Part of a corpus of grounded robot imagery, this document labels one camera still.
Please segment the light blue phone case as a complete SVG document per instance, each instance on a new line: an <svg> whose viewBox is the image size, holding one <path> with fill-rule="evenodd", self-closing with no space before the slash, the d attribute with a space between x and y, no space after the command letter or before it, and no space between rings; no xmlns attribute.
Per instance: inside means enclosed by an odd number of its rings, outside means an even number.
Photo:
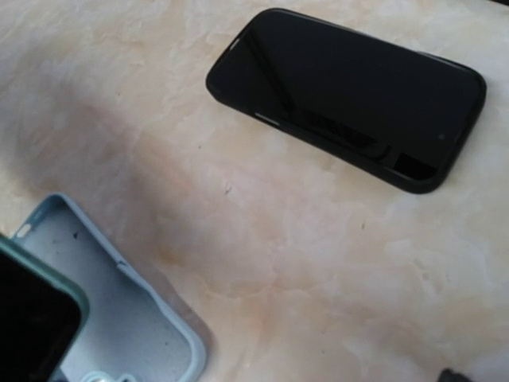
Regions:
<svg viewBox="0 0 509 382"><path fill-rule="evenodd" d="M207 360L200 336L69 197L47 196L14 242L76 283L89 303L53 380L199 380Z"/></svg>

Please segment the black phone case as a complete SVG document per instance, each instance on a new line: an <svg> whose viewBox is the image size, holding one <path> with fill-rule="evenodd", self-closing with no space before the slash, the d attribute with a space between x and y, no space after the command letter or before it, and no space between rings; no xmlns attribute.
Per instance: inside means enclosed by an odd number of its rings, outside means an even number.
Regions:
<svg viewBox="0 0 509 382"><path fill-rule="evenodd" d="M468 66L281 8L248 22L206 87L221 104L416 194L446 179L487 93Z"/></svg>

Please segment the black phone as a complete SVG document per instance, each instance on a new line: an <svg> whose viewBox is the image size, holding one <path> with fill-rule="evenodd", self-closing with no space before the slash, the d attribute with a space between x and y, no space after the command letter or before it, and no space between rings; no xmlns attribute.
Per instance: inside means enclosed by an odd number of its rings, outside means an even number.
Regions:
<svg viewBox="0 0 509 382"><path fill-rule="evenodd" d="M61 364L89 310L77 284L1 236L2 381L66 381Z"/></svg>

